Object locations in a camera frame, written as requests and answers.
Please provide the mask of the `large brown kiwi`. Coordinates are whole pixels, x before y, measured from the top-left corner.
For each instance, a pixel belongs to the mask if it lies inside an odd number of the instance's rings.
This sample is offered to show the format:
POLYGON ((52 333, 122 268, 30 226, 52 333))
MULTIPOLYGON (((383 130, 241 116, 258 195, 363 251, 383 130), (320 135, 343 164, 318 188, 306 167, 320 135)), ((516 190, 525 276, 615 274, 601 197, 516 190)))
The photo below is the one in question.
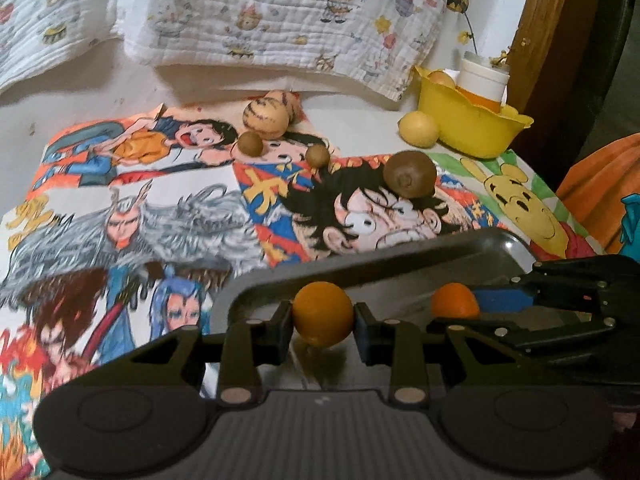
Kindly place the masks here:
POLYGON ((434 162, 419 151, 402 151, 390 156, 383 168, 386 186, 409 200, 432 196, 436 178, 434 162))

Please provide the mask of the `small orange tangerine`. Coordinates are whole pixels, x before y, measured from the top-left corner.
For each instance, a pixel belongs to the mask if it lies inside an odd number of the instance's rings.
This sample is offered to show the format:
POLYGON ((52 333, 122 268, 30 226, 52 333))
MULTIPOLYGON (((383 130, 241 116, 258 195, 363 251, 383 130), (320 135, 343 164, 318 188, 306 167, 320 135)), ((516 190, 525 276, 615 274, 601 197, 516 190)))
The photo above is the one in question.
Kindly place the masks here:
POLYGON ((292 303, 294 326, 307 344, 330 348, 352 331, 352 300, 329 282, 312 282, 299 289, 292 303))
POLYGON ((480 305, 469 287, 461 283, 442 285, 431 296, 433 318, 476 318, 480 305))

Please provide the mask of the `orange dress painting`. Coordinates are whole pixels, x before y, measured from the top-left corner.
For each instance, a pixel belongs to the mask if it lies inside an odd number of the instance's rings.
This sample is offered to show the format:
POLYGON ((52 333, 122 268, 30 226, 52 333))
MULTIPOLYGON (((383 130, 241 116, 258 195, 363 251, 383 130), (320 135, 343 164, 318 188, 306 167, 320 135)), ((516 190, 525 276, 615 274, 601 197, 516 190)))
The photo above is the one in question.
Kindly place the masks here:
POLYGON ((556 196, 609 254, 639 259, 640 133, 576 162, 556 196))

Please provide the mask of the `small brown kiwi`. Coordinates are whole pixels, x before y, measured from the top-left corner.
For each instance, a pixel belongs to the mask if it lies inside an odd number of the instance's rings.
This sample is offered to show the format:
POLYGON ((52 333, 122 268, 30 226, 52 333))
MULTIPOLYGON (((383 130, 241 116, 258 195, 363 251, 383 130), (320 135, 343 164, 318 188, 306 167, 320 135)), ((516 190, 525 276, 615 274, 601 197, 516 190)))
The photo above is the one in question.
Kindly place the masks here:
POLYGON ((236 142, 238 151, 248 157, 259 157, 264 150, 264 141, 255 131, 247 131, 238 137, 236 142))
POLYGON ((314 144, 307 148, 305 160, 309 167, 320 169, 329 165, 331 153, 325 145, 314 144))

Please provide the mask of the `yellow lemon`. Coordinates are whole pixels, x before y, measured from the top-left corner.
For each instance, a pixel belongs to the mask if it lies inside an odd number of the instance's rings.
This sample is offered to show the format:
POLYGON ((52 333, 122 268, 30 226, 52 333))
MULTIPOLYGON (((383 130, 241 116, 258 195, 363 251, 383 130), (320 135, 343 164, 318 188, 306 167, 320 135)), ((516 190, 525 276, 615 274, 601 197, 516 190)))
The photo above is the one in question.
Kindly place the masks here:
POLYGON ((439 139, 439 128, 435 119, 420 110, 405 114, 398 122, 402 140, 417 148, 432 148, 439 139))

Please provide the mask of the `dried flower twig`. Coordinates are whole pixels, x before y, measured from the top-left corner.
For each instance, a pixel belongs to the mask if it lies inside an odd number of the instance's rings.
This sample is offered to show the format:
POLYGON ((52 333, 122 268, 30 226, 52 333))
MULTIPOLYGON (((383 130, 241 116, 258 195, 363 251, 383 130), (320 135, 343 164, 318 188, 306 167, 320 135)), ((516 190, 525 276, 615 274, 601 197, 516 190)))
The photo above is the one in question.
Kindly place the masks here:
POLYGON ((480 58, 480 55, 485 53, 484 60, 489 67, 508 70, 512 47, 506 46, 498 53, 490 55, 487 50, 488 43, 480 33, 480 30, 473 24, 469 12, 463 11, 460 16, 464 23, 464 29, 458 33, 459 44, 466 44, 471 49, 472 55, 477 58, 480 58))

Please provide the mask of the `colourful anime drawings mat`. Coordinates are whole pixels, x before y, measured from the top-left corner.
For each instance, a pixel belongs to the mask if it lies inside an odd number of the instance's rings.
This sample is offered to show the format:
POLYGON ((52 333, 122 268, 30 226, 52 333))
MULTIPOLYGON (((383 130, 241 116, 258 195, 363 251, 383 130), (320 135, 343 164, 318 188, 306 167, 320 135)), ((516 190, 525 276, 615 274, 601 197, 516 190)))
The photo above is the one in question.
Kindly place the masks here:
POLYGON ((207 330, 218 292, 247 272, 492 228, 540 260, 596 253, 512 152, 435 153, 435 192, 406 200, 387 156, 344 157, 306 119, 238 151, 241 105, 89 122, 45 149, 26 200, 1 220, 1 474, 49 470, 32 431, 54 388, 183 325, 207 330), (305 160, 325 145, 329 165, 305 160))

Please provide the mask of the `striped pepino melon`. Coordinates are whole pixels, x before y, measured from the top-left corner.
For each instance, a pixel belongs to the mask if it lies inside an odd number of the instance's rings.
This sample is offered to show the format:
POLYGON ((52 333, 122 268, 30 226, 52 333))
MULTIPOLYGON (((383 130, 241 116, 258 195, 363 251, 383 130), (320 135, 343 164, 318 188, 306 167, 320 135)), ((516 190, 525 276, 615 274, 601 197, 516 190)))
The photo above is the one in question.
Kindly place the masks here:
POLYGON ((283 103, 264 96, 247 104, 243 110, 242 121, 247 129, 255 131, 263 139, 270 140, 285 134, 290 123, 290 115, 283 103))
POLYGON ((266 98, 275 99, 285 106, 291 124, 297 124, 303 118, 302 103, 294 92, 272 90, 266 94, 266 98))

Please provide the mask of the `wooden door frame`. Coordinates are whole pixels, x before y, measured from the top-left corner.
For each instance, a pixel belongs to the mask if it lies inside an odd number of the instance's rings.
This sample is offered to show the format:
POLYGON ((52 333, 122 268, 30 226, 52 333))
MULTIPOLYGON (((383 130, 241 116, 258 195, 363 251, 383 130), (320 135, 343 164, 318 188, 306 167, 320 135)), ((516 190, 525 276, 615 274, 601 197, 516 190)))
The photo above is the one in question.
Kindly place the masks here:
POLYGON ((508 103, 540 124, 555 115, 585 53, 599 0, 526 0, 508 64, 508 103))

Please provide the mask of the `grey metal baking tray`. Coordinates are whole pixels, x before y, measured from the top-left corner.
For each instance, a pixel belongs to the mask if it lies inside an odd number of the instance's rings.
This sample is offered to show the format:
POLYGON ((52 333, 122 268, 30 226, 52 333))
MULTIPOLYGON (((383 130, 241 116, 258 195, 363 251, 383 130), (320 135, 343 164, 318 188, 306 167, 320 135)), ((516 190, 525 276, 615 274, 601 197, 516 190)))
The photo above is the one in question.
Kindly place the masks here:
MULTIPOLYGON (((279 304, 305 285, 330 282, 352 302, 364 302, 380 321, 386 318, 425 327, 430 298, 440 286, 457 282, 474 286, 505 285, 533 269, 536 259, 515 234, 498 228, 445 235, 425 242, 306 263, 282 263, 234 278, 218 292, 210 312, 213 333, 257 318, 269 320, 279 304)), ((328 350, 314 350, 294 335, 280 366, 258 368, 267 389, 387 391, 390 369, 360 360, 354 338, 328 350)))

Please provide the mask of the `yellow plastic bowl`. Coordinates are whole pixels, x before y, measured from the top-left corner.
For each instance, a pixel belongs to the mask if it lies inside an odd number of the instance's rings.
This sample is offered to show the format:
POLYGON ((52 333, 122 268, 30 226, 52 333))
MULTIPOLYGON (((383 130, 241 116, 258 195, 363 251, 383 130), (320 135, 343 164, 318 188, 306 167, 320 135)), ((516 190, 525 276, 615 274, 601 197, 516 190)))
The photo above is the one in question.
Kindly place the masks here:
POLYGON ((439 128, 439 141, 453 150, 480 159, 502 154, 533 118, 508 104, 498 113, 472 103, 459 90, 431 80, 434 70, 414 66, 420 78, 418 110, 431 116, 439 128))

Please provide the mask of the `white and orange cup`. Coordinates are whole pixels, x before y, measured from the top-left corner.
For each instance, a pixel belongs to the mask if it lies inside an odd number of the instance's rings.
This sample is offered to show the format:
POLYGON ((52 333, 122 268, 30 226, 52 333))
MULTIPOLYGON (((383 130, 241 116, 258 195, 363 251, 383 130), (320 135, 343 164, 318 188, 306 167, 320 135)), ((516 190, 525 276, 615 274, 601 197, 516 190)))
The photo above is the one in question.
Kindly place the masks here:
POLYGON ((499 113, 510 79, 510 68, 489 58, 465 52, 460 61, 457 89, 475 105, 499 113))

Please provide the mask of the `white cartoon print blanket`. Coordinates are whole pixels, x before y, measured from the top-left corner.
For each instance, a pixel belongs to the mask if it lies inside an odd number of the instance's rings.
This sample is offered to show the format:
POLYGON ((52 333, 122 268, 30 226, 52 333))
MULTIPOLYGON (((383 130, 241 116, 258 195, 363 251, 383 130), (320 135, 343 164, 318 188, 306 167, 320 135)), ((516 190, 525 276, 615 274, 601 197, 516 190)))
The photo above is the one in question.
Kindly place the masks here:
POLYGON ((446 1, 1 0, 1 84, 118 39, 146 65, 292 68, 398 100, 442 29, 446 1))

